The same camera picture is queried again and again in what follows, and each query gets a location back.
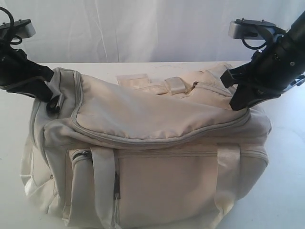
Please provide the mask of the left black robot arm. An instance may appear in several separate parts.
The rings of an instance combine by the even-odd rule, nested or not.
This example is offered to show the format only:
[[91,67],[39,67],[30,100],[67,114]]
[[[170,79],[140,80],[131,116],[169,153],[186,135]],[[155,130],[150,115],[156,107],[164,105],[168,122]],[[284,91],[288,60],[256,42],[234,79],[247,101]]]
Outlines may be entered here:
[[14,49],[0,41],[0,88],[8,93],[22,94],[49,102],[53,97],[47,86],[54,71],[27,58],[22,49]]

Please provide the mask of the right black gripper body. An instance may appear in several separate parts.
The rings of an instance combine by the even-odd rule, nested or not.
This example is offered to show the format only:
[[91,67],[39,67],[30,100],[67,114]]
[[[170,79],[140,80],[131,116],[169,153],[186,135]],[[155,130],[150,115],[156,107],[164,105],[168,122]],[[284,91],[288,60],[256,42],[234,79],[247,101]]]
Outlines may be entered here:
[[271,45],[252,58],[248,100],[278,98],[286,88],[286,50],[282,45]]

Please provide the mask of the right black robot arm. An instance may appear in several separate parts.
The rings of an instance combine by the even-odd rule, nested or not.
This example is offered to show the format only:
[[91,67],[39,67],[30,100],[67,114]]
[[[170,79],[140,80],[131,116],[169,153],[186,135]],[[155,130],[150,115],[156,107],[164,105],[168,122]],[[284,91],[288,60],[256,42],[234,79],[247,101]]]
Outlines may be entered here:
[[226,70],[221,76],[225,88],[236,85],[230,106],[238,111],[275,99],[305,82],[305,15],[289,30],[265,20],[236,19],[229,36],[254,50],[251,61]]

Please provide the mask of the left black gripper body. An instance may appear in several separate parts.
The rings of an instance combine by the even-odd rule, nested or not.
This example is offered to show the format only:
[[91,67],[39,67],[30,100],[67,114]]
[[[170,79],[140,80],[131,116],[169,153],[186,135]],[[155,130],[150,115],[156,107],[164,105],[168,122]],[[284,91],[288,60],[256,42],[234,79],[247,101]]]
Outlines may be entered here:
[[33,64],[22,49],[1,50],[0,88],[8,91],[37,77],[33,75]]

